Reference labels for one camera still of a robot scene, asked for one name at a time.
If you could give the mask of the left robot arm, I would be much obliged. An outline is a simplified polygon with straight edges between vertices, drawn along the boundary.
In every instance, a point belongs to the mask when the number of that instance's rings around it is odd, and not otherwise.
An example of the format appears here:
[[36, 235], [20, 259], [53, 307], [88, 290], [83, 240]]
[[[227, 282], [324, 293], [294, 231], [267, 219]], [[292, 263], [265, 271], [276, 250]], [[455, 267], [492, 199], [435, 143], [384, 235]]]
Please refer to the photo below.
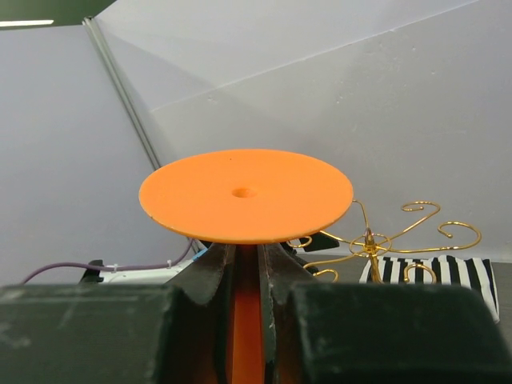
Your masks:
[[[211, 243], [201, 241], [198, 252], [189, 259], [181, 258], [172, 266], [104, 266], [102, 260], [93, 260], [87, 265], [80, 283], [121, 283], [121, 284], [159, 284], [172, 279], [182, 272], [192, 262], [195, 262], [210, 248]], [[311, 240], [300, 238], [293, 241], [292, 245], [286, 242], [281, 243], [282, 248], [301, 266], [306, 264], [303, 258], [298, 256], [299, 252], [315, 252], [335, 249], [340, 247], [339, 241], [324, 234], [314, 234]]]

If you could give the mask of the orange plastic wine glass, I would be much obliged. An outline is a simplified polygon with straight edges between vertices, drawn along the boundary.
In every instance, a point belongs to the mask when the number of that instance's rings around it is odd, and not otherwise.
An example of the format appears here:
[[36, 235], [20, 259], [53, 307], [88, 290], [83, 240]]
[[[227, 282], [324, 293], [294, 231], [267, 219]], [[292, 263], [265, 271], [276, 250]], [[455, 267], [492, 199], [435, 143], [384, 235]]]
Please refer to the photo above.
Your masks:
[[171, 282], [177, 307], [164, 383], [271, 383], [274, 282], [310, 282], [283, 249], [348, 211], [350, 180], [334, 166], [282, 150], [222, 150], [153, 172], [139, 201], [156, 223], [209, 243]]

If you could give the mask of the gold wire glass rack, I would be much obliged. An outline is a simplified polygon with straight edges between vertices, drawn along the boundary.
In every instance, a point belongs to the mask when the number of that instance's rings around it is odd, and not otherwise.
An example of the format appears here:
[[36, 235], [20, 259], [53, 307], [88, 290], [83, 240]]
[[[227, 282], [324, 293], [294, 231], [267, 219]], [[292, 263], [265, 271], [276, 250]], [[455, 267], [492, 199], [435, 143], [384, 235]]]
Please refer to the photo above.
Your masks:
[[344, 243], [348, 245], [350, 254], [347, 256], [343, 256], [335, 259], [328, 259], [317, 262], [308, 262], [303, 268], [308, 269], [313, 266], [322, 266], [329, 265], [333, 263], [341, 263], [345, 261], [349, 261], [352, 258], [366, 258], [370, 262], [370, 276], [372, 282], [383, 283], [382, 277], [378, 268], [378, 258], [383, 256], [384, 254], [422, 254], [422, 253], [433, 253], [439, 251], [447, 251], [447, 250], [466, 250], [472, 247], [475, 247], [482, 240], [482, 232], [468, 224], [466, 222], [459, 221], [447, 221], [439, 224], [437, 231], [446, 238], [452, 238], [453, 234], [446, 230], [448, 226], [457, 226], [470, 230], [475, 235], [475, 239], [465, 245], [458, 246], [440, 246], [436, 248], [423, 248], [423, 249], [395, 249], [393, 248], [393, 240], [400, 238], [401, 236], [411, 232], [413, 229], [417, 228], [436, 214], [441, 211], [441, 206], [436, 202], [431, 201], [412, 201], [408, 202], [401, 207], [401, 211], [403, 212], [417, 212], [424, 211], [424, 209], [429, 206], [433, 210], [428, 214], [424, 215], [422, 218], [405, 228], [397, 232], [394, 235], [388, 236], [385, 234], [378, 234], [372, 231], [370, 228], [370, 223], [367, 217], [366, 208], [359, 200], [353, 200], [353, 203], [360, 206], [362, 211], [362, 216], [365, 224], [365, 231], [363, 234], [357, 238], [352, 240], [345, 240], [338, 236], [335, 236], [331, 233], [328, 233], [324, 230], [320, 231], [320, 235], [330, 239], [335, 240], [338, 243]]

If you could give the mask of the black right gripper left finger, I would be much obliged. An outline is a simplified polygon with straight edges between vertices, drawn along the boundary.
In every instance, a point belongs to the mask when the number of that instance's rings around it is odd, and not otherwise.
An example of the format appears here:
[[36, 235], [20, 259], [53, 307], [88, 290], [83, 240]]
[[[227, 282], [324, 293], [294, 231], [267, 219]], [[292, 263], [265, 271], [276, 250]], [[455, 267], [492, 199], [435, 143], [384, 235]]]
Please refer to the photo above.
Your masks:
[[224, 383], [234, 247], [160, 284], [5, 286], [4, 383]]

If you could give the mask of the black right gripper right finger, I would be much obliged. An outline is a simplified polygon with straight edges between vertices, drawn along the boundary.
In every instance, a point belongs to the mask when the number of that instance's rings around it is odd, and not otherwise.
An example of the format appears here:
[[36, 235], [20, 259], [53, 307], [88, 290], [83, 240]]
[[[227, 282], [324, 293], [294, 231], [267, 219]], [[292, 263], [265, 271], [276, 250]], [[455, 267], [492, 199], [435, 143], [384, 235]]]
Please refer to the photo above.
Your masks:
[[258, 248], [268, 383], [502, 383], [505, 341], [483, 300], [440, 285], [320, 282]]

